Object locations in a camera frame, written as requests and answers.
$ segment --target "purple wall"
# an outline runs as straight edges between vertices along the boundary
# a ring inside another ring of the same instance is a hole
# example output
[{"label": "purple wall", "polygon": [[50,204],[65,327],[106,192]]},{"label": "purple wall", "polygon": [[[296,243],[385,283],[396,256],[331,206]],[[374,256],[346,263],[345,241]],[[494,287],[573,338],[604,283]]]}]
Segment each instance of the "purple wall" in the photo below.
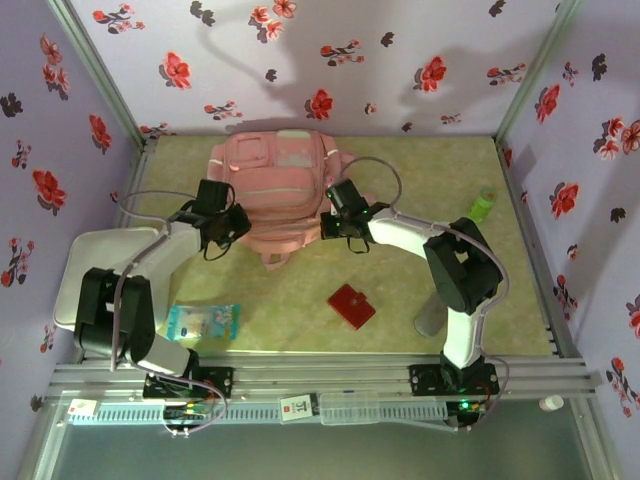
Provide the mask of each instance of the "purple wall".
[{"label": "purple wall", "polygon": [[0,32],[0,477],[9,479],[53,367],[71,351],[70,332],[52,334],[69,247],[112,226],[110,194],[135,146],[46,2],[2,2]]},{"label": "purple wall", "polygon": [[640,470],[639,22],[636,0],[584,2],[507,146],[549,293],[603,379],[629,479]]}]

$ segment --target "black bracket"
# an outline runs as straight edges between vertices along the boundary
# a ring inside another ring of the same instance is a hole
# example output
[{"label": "black bracket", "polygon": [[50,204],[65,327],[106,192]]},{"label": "black bracket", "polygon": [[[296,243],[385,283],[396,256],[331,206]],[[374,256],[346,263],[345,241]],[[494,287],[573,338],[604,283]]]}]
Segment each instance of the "black bracket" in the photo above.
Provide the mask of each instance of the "black bracket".
[{"label": "black bracket", "polygon": [[473,376],[465,379],[458,388],[454,388],[442,376],[439,364],[409,366],[409,383],[414,397],[435,397],[446,395],[483,395],[487,389],[491,395],[500,391],[496,368],[483,363],[475,369]]},{"label": "black bracket", "polygon": [[[214,387],[222,392],[225,398],[231,397],[231,390],[233,388],[233,368],[231,367],[198,367],[192,378],[205,383],[211,383]],[[211,392],[208,390],[195,387],[192,390],[191,395],[184,395],[184,390],[188,390],[186,385],[177,382],[171,382],[168,380],[162,380],[157,377],[147,378],[142,390],[142,398],[149,399],[162,399],[162,400],[182,400],[184,399],[197,399],[207,398]]]}]

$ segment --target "floral wallpaper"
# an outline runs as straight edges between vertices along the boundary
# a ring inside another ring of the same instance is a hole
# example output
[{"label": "floral wallpaper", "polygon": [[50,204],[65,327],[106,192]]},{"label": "floral wallpaper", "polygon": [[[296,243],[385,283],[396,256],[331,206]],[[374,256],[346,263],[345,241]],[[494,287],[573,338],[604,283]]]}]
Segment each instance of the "floral wallpaper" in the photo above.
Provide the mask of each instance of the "floral wallpaper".
[{"label": "floral wallpaper", "polygon": [[558,2],[70,0],[143,135],[494,134]]},{"label": "floral wallpaper", "polygon": [[11,39],[0,44],[0,477],[9,479],[53,367],[73,350],[52,315],[69,247],[112,226],[112,195],[136,149],[46,2],[2,2],[0,30]]},{"label": "floral wallpaper", "polygon": [[629,479],[640,470],[638,22],[635,0],[585,2],[503,145]]}]

